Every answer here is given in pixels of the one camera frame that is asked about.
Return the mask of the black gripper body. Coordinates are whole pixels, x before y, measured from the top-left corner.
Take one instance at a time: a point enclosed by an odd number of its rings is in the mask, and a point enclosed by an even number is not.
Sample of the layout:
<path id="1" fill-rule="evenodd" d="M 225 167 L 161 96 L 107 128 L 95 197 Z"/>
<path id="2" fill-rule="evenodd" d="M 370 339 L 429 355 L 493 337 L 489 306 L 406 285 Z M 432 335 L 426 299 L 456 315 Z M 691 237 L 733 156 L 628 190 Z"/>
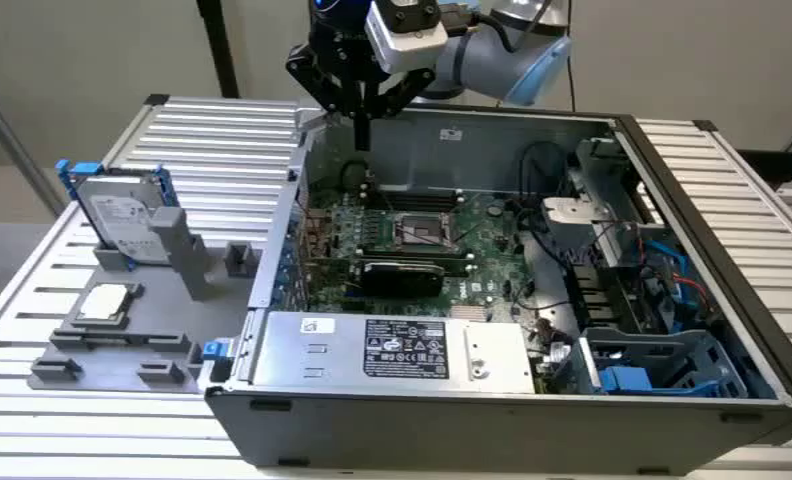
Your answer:
<path id="1" fill-rule="evenodd" d="M 322 76 L 337 86 L 386 80 L 365 33 L 370 4 L 369 0 L 308 2 L 308 44 Z"/>

